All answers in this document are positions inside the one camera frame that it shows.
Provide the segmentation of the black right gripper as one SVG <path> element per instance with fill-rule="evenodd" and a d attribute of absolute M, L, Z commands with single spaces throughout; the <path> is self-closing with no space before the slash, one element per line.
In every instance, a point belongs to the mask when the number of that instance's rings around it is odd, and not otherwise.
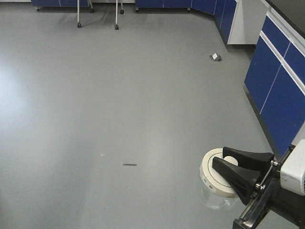
<path fill-rule="evenodd" d="M 280 184 L 280 169 L 295 148 L 296 146 L 290 145 L 280 161 L 273 163 L 264 182 L 265 188 L 253 200 L 251 196 L 255 185 L 262 172 L 270 168 L 274 154 L 224 147 L 223 157 L 235 158 L 238 165 L 218 157 L 213 158 L 213 169 L 231 185 L 241 202 L 247 205 L 240 217 L 233 221 L 234 229 L 255 229 L 270 210 L 300 229 L 305 227 L 305 197 L 281 187 Z"/>

